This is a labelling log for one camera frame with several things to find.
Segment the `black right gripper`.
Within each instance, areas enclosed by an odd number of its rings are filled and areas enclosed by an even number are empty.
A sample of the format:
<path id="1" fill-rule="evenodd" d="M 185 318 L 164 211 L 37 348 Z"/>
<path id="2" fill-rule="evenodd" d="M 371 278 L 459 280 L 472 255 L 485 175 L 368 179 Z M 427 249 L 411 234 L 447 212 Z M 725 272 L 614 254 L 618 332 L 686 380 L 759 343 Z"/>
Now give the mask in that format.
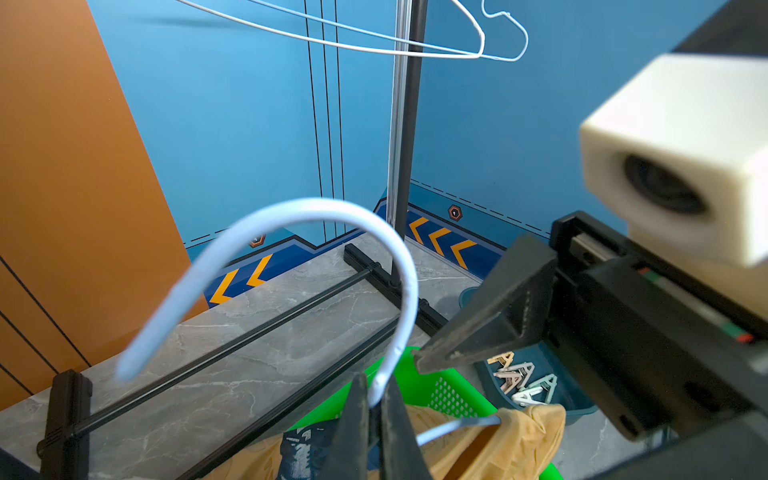
<path id="1" fill-rule="evenodd" d="M 763 479 L 767 325 L 583 212 L 556 220 L 550 248 L 521 236 L 470 301 L 417 353 L 421 374 L 543 338 L 627 439 L 665 445 L 608 479 Z"/>

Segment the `green plastic basket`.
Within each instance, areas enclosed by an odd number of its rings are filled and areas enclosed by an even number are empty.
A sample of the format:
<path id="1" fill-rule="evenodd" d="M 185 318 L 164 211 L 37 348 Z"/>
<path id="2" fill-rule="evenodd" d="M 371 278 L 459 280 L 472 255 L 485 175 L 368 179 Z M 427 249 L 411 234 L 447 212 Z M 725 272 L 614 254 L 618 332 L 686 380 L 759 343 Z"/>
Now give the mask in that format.
<path id="1" fill-rule="evenodd" d="M 446 370 L 428 375 L 418 373 L 413 361 L 414 352 L 408 349 L 403 355 L 395 370 L 395 378 L 416 433 L 421 434 L 457 419 L 496 417 L 496 412 L 501 409 L 494 407 L 458 372 Z M 292 430 L 338 419 L 349 390 L 348 386 L 342 387 L 299 421 Z M 558 479 L 560 476 L 551 461 L 536 479 Z"/>

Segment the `yellow clothespin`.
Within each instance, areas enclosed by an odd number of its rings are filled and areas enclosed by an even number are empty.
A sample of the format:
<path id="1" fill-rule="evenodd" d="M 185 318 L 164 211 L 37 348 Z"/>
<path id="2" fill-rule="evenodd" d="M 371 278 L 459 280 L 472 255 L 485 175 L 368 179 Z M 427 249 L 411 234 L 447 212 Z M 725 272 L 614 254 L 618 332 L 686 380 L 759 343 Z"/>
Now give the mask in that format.
<path id="1" fill-rule="evenodd" d="M 514 353 L 512 351 L 503 353 L 501 355 L 494 356 L 487 360 L 487 364 L 490 366 L 496 366 L 497 369 L 505 369 L 510 367 L 514 361 Z"/>

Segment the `aluminium corner post right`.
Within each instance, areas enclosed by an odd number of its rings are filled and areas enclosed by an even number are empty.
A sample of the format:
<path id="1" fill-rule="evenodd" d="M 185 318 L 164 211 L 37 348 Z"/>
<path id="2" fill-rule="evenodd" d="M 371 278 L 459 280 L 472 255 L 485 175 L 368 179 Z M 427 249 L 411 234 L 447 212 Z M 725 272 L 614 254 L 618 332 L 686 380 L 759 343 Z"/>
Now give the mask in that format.
<path id="1" fill-rule="evenodd" d="M 409 40 L 410 38 L 412 4 L 412 0 L 397 1 L 395 37 L 398 39 Z M 392 227 L 396 226 L 407 62 L 406 56 L 394 56 L 386 197 L 386 221 Z"/>

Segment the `black clothes rack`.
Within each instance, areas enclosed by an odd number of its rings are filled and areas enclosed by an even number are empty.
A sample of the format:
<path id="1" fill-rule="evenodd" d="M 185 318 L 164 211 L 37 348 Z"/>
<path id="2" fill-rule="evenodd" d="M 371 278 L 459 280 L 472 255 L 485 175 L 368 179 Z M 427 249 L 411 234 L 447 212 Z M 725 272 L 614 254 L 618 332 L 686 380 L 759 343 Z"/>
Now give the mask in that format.
<path id="1" fill-rule="evenodd" d="M 371 280 L 374 276 L 382 273 L 380 265 L 368 259 L 357 248 L 352 246 L 348 247 L 346 249 L 346 254 L 352 258 L 353 263 L 358 267 L 358 272 L 355 275 L 333 285 L 287 312 L 227 342 L 201 356 L 197 360 L 173 371 L 171 374 L 147 385 L 143 389 L 136 391 L 132 395 L 98 412 L 92 412 L 90 409 L 92 385 L 85 376 L 74 371 L 66 371 L 57 375 L 53 381 L 50 394 L 53 406 L 48 413 L 46 434 L 37 447 L 37 454 L 40 458 L 41 466 L 36 472 L 36 477 L 39 479 L 86 478 L 89 472 L 89 435 L 92 431 L 106 425 L 196 373 L 250 345 L 266 334 L 276 330 L 306 311 L 318 306 L 355 284 L 363 280 Z M 402 285 L 397 267 L 393 260 L 392 266 L 393 269 L 391 272 L 382 274 L 384 291 L 393 301 L 398 302 L 401 307 Z M 419 325 L 422 306 L 423 303 L 419 296 L 417 318 L 413 330 Z M 351 351 L 338 362 L 323 371 L 320 375 L 312 379 L 293 396 L 275 406 L 264 416 L 260 417 L 255 423 L 195 464 L 186 472 L 186 477 L 189 479 L 199 479 L 211 473 L 252 441 L 264 434 L 277 422 L 284 419 L 301 403 L 324 388 L 330 381 L 337 378 L 350 364 L 357 362 L 361 357 L 377 346 L 384 346 L 385 349 L 387 349 L 390 341 L 394 337 L 399 318 L 400 315 L 396 320 L 391 321 L 382 329 L 378 330 L 360 347 Z M 372 377 L 367 377 L 368 393 L 378 370 Z M 370 408 L 368 446 L 373 446 L 376 443 L 380 444 L 380 408 L 380 404 L 373 409 Z"/>

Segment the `teal plastic bin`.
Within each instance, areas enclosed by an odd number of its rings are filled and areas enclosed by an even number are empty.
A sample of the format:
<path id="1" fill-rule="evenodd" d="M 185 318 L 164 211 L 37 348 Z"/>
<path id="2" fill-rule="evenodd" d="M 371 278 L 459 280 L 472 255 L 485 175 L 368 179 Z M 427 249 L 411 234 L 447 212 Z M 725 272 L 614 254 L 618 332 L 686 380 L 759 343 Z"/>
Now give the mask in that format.
<path id="1" fill-rule="evenodd" d="M 567 371 L 560 360 L 555 356 L 551 349 L 544 343 L 517 350 L 514 352 L 514 361 L 512 366 L 524 362 L 532 362 L 535 369 L 530 380 L 525 385 L 527 389 L 529 384 L 545 375 L 555 374 L 558 377 L 558 385 L 554 395 L 549 398 L 545 392 L 539 397 L 541 401 L 548 404 L 560 404 L 566 410 L 566 424 L 572 425 L 578 422 L 582 417 L 596 413 L 598 407 L 586 395 L 573 376 Z M 494 376 L 499 369 L 496 366 L 487 364 L 487 360 L 474 363 L 480 383 L 485 391 L 485 397 L 497 408 L 523 410 L 511 400 L 511 396 L 520 391 L 514 389 L 509 394 L 504 394 L 500 390 L 503 381 Z"/>

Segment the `white clothespin navy shirt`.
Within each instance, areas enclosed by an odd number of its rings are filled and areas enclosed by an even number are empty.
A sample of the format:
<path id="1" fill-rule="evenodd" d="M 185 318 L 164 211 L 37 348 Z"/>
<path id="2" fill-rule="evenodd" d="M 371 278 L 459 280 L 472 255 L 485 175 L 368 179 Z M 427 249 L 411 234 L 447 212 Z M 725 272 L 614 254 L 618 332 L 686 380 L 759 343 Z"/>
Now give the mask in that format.
<path id="1" fill-rule="evenodd" d="M 541 386 L 527 388 L 514 393 L 511 400 L 520 407 L 545 405 L 545 402 L 539 399 L 543 392 L 544 389 Z"/>
<path id="2" fill-rule="evenodd" d="M 510 367 L 510 372 L 513 373 L 513 387 L 517 389 L 523 389 L 535 369 L 535 365 L 532 362 L 524 362 Z"/>

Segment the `tan yellow t-shirt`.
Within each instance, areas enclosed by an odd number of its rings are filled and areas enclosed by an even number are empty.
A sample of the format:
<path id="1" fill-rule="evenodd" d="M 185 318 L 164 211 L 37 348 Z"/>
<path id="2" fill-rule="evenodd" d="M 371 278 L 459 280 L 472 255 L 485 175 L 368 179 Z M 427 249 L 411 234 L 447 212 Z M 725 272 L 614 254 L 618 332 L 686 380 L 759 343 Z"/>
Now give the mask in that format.
<path id="1" fill-rule="evenodd" d="M 456 430 L 421 447 L 435 479 L 536 479 L 560 447 L 565 410 L 559 405 L 501 409 L 498 425 Z M 283 435 L 250 445 L 209 473 L 209 479 L 275 479 Z"/>

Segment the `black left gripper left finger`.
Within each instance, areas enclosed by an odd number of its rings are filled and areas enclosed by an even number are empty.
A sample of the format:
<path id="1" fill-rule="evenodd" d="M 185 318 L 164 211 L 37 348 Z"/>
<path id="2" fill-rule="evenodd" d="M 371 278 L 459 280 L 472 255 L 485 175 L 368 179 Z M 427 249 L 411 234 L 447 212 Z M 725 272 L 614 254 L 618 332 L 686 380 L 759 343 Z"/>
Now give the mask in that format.
<path id="1" fill-rule="evenodd" d="M 350 384 L 330 452 L 321 471 L 322 479 L 367 478 L 370 412 L 367 377 L 359 374 Z"/>

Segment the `white wire hanger tan shirt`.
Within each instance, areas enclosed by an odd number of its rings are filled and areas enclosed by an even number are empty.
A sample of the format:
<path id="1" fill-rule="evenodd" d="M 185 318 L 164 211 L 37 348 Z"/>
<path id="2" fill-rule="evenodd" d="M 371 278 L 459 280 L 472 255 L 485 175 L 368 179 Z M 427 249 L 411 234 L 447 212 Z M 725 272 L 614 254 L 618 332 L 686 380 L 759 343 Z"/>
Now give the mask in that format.
<path id="1" fill-rule="evenodd" d="M 131 380 L 142 371 L 219 269 L 247 241 L 279 228 L 311 221 L 341 222 L 368 232 L 386 248 L 397 267 L 402 285 L 401 314 L 367 395 L 369 407 L 377 407 L 415 326 L 419 306 L 418 275 L 410 251 L 389 224 L 369 210 L 336 199 L 285 201 L 259 209 L 232 224 L 197 257 L 122 352 L 116 364 L 116 378 Z"/>

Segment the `white clothespin front navy shirt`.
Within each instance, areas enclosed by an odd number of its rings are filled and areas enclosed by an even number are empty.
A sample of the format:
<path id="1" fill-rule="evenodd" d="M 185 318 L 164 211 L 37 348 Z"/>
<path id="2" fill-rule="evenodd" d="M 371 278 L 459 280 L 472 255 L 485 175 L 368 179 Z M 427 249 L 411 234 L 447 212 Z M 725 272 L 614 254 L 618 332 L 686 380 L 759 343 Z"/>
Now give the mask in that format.
<path id="1" fill-rule="evenodd" d="M 544 389 L 541 386 L 527 388 L 514 393 L 511 400 L 520 407 L 545 405 L 545 402 L 539 399 L 543 392 Z"/>

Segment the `navy printed t-shirt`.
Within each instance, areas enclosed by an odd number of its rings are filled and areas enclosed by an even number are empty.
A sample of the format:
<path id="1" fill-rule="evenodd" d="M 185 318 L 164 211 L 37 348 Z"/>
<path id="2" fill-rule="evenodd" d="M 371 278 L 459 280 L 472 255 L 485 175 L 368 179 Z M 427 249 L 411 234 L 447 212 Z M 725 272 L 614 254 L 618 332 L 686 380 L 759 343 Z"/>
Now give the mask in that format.
<path id="1" fill-rule="evenodd" d="M 275 479 L 322 479 L 339 419 L 322 421 L 286 432 L 281 440 L 281 460 Z M 368 446 L 367 474 L 380 469 L 380 444 Z"/>

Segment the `pink clothespin front tan shirt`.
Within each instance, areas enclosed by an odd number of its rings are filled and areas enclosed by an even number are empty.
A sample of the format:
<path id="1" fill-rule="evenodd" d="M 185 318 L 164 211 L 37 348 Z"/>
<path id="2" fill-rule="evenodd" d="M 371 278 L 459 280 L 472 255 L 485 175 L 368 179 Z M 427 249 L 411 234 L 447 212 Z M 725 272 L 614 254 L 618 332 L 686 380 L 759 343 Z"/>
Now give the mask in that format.
<path id="1" fill-rule="evenodd" d="M 502 385 L 500 386 L 500 390 L 504 394 L 509 394 L 512 392 L 522 383 L 522 380 L 524 379 L 524 375 L 521 374 L 518 370 L 497 371 L 494 373 L 494 376 L 503 381 Z"/>

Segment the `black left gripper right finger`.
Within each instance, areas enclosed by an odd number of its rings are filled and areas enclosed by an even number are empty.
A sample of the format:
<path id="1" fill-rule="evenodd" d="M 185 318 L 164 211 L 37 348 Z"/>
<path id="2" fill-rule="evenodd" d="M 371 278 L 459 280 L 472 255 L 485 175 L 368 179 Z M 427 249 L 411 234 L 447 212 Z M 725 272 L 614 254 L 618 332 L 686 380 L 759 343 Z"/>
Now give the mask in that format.
<path id="1" fill-rule="evenodd" d="M 380 405 L 380 478 L 431 480 L 395 379 L 389 380 Z"/>

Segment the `mint green clothespin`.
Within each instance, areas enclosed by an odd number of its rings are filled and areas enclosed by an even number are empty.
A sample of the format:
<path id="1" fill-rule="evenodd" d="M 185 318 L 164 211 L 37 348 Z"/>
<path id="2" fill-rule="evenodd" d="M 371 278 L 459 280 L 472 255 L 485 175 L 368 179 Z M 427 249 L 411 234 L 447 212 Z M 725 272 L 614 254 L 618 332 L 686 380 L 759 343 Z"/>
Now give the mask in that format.
<path id="1" fill-rule="evenodd" d="M 539 392 L 545 392 L 549 398 L 554 395 L 554 391 L 558 385 L 558 377 L 555 374 L 548 374 L 544 377 L 531 382 L 528 386 L 529 389 L 538 389 Z"/>

